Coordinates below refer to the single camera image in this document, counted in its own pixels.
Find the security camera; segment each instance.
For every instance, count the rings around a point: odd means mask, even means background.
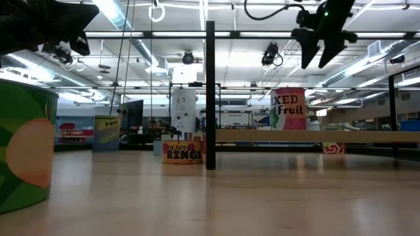
[[[182,63],[185,65],[191,65],[194,63],[194,55],[191,51],[186,51],[182,57]]]

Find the polished floor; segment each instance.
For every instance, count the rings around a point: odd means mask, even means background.
[[[0,215],[1,236],[419,234],[420,163],[361,155],[60,153],[51,198]]]

